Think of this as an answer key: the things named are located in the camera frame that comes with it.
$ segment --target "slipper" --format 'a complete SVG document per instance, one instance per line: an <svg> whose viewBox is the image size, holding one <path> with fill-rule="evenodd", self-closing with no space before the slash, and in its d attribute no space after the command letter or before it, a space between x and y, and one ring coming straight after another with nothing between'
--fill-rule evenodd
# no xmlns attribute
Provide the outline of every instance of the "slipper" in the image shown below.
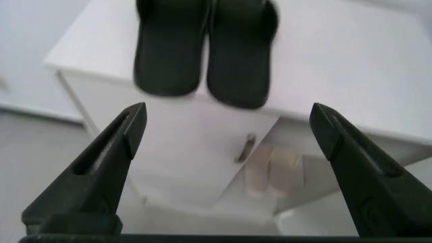
<svg viewBox="0 0 432 243"><path fill-rule="evenodd" d="M270 86L275 6L267 0L218 0L210 19L207 85L222 103L262 107Z"/></svg>
<svg viewBox="0 0 432 243"><path fill-rule="evenodd" d="M137 0L140 16L134 77L143 91L164 97L198 88L211 2Z"/></svg>

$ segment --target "slide sandal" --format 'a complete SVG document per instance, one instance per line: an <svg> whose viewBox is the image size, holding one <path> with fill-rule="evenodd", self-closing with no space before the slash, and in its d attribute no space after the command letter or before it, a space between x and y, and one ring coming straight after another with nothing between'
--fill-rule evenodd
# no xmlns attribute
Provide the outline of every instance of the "slide sandal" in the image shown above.
<svg viewBox="0 0 432 243"><path fill-rule="evenodd" d="M201 51L211 2L137 0L140 29L134 79L143 91L164 97L198 88Z"/></svg>
<svg viewBox="0 0 432 243"><path fill-rule="evenodd" d="M207 85L217 100L245 109L258 109L266 103L277 25L270 1L217 1L209 27L207 73Z"/></svg>

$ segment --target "white wall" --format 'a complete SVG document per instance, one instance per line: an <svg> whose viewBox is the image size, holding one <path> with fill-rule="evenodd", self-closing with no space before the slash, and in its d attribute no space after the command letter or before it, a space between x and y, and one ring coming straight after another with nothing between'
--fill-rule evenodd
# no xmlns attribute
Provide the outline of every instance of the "white wall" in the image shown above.
<svg viewBox="0 0 432 243"><path fill-rule="evenodd" d="M88 0L0 0L0 107L80 121L45 55Z"/></svg>

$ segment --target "black plastic part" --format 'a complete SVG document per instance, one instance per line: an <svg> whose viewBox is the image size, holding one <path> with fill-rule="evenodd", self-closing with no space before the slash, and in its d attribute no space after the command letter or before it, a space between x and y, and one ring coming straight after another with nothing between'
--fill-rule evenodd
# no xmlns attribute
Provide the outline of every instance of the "black plastic part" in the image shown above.
<svg viewBox="0 0 432 243"><path fill-rule="evenodd" d="M271 43L278 25L268 0L218 0L210 21L207 85L234 107L258 109L270 87Z"/></svg>
<svg viewBox="0 0 432 243"><path fill-rule="evenodd" d="M28 236L21 243L399 243L399 242L432 242L430 238L355 238L355 237L265 237L265 236L157 236L157 235L121 235L121 236L68 236L68 235L41 235Z"/></svg>
<svg viewBox="0 0 432 243"><path fill-rule="evenodd" d="M136 0L136 7L140 16L136 85L163 97L196 90L211 1Z"/></svg>
<svg viewBox="0 0 432 243"><path fill-rule="evenodd" d="M428 187L332 108L314 104L309 122L360 236L432 236Z"/></svg>
<svg viewBox="0 0 432 243"><path fill-rule="evenodd" d="M38 234L79 234L118 236L123 224L114 214L68 213L53 215L39 228Z"/></svg>
<svg viewBox="0 0 432 243"><path fill-rule="evenodd" d="M144 103L125 109L115 118L22 213L27 234L40 232L41 225L55 215L96 213L115 216L146 119Z"/></svg>

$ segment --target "black slipper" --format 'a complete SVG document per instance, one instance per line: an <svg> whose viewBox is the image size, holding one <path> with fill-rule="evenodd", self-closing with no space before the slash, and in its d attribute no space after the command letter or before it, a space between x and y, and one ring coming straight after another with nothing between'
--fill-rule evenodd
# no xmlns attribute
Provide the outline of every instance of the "black slipper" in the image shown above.
<svg viewBox="0 0 432 243"><path fill-rule="evenodd" d="M210 22L207 85L219 101L257 109L267 101L270 52L277 31L275 7L266 0L218 0Z"/></svg>
<svg viewBox="0 0 432 243"><path fill-rule="evenodd" d="M143 91L176 97L197 89L211 2L137 0L140 29L134 77Z"/></svg>

